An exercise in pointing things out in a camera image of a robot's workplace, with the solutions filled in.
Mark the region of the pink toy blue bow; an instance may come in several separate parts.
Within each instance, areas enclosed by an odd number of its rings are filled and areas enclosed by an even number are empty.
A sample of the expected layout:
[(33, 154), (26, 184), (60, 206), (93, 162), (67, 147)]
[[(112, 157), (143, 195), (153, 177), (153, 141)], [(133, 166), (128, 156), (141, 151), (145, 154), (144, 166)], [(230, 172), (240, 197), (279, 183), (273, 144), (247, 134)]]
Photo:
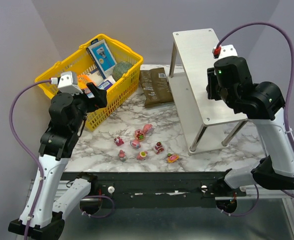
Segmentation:
[(134, 139), (130, 141), (130, 145), (134, 148), (134, 149), (139, 149), (141, 148), (141, 144), (140, 141)]

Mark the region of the pink mushroom toy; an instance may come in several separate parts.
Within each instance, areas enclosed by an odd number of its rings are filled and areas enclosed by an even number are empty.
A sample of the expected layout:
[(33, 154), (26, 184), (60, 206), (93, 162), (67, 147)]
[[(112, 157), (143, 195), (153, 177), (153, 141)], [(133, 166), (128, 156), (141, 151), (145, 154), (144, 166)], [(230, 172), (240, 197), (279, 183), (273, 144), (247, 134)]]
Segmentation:
[(120, 150), (118, 154), (118, 158), (120, 159), (121, 162), (125, 162), (127, 159), (125, 151)]

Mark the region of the pink toy yellow top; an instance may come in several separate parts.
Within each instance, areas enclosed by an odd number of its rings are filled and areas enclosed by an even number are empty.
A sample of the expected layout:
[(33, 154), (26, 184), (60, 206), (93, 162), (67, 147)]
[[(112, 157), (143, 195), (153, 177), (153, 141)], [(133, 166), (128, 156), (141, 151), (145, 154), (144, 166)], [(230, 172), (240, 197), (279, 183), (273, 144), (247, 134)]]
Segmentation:
[(136, 159), (139, 160), (139, 161), (142, 161), (142, 160), (146, 159), (147, 155), (148, 155), (147, 151), (140, 151), (138, 153)]

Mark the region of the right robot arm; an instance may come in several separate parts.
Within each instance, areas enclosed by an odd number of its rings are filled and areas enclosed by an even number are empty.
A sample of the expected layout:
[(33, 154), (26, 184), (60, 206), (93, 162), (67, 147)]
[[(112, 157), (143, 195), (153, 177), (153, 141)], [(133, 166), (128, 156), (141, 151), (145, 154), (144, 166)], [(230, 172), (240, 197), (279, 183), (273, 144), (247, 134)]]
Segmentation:
[(294, 148), (285, 124), (285, 100), (272, 82), (253, 83), (243, 57), (228, 56), (207, 70), (208, 98), (223, 100), (243, 113), (262, 137), (267, 157), (257, 165), (230, 170), (224, 178), (232, 189), (254, 183), (268, 190), (294, 190)]

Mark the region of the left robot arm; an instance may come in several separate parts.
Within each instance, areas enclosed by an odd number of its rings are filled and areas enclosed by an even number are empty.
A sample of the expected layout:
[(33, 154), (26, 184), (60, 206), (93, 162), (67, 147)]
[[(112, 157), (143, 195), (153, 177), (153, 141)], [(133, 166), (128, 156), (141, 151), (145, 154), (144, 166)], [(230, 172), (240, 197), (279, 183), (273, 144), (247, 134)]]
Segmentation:
[(95, 176), (82, 173), (59, 199), (55, 199), (64, 169), (82, 134), (87, 114), (107, 106), (105, 90), (93, 83), (86, 86), (93, 97), (80, 90), (77, 94), (59, 91), (51, 99), (50, 122), (40, 139), (39, 157), (28, 151), (38, 166), (37, 174), (22, 214), (8, 226), (9, 232), (21, 235), (24, 239), (59, 239), (65, 220), (91, 191)]

